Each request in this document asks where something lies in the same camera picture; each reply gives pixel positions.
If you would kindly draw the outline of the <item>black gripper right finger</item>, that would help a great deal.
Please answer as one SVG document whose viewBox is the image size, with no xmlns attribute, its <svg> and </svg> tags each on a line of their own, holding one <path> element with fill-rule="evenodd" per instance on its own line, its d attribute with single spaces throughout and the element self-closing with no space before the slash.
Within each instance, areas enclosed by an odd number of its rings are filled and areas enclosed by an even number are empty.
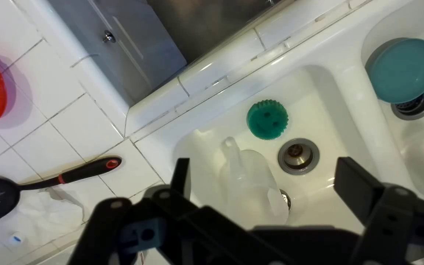
<svg viewBox="0 0 424 265">
<path fill-rule="evenodd" d="M 383 184 L 355 159 L 339 157 L 335 191 L 364 225 L 351 265 L 408 265 L 408 247 L 424 248 L 424 200 L 413 190 Z"/>
</svg>

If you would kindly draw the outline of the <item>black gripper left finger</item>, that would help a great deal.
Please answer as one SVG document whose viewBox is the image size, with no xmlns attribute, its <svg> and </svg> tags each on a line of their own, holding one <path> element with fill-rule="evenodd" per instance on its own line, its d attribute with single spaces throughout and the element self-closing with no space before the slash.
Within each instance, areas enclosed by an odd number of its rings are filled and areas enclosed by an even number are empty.
<svg viewBox="0 0 424 265">
<path fill-rule="evenodd" d="M 140 201 L 99 203 L 68 265 L 134 265 L 152 248 L 171 265 L 248 265 L 249 234 L 189 195 L 190 159 L 180 157 L 171 182 L 149 188 Z"/>
</svg>

